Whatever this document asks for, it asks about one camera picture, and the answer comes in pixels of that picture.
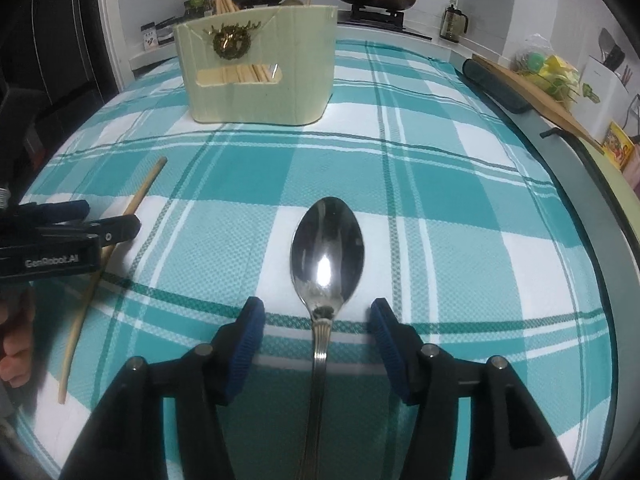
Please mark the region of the left hand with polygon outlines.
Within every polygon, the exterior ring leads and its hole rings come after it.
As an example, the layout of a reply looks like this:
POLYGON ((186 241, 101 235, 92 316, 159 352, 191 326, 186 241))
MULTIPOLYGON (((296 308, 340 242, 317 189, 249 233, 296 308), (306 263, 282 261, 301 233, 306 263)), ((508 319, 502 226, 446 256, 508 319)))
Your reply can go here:
POLYGON ((32 374, 35 291, 31 284, 1 293, 1 380, 20 388, 32 374))

